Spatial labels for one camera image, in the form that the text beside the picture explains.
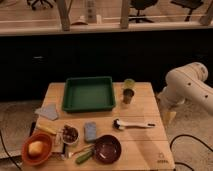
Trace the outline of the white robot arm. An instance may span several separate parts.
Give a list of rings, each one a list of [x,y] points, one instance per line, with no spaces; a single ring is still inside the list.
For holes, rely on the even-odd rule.
[[[165,77],[166,86],[157,95],[159,111],[165,128],[176,116],[174,108],[190,100],[213,115],[213,88],[205,84],[207,67],[193,62],[170,70]]]

